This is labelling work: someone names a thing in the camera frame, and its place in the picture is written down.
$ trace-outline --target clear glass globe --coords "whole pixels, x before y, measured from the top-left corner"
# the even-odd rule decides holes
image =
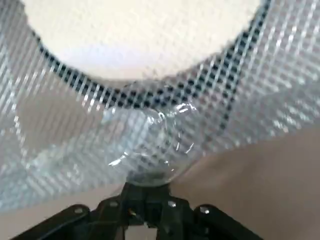
[[[124,125],[114,142],[120,157],[109,165],[121,172],[126,169],[126,181],[135,185],[159,186],[172,181],[200,153],[200,139],[195,137],[199,134],[192,124],[198,114],[191,103],[167,109],[108,109],[103,124],[123,119]]]

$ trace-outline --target plastic mesh sheet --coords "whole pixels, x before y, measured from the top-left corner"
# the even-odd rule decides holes
[[[264,0],[250,28],[189,74],[121,88],[69,69],[0,1],[0,212],[126,180],[164,184],[205,154],[320,114],[320,1]]]

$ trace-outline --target mesh screen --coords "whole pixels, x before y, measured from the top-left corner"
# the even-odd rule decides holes
[[[170,182],[205,154],[319,118],[318,0],[264,0],[250,28],[183,76],[102,86],[0,1],[0,212],[130,181]]]

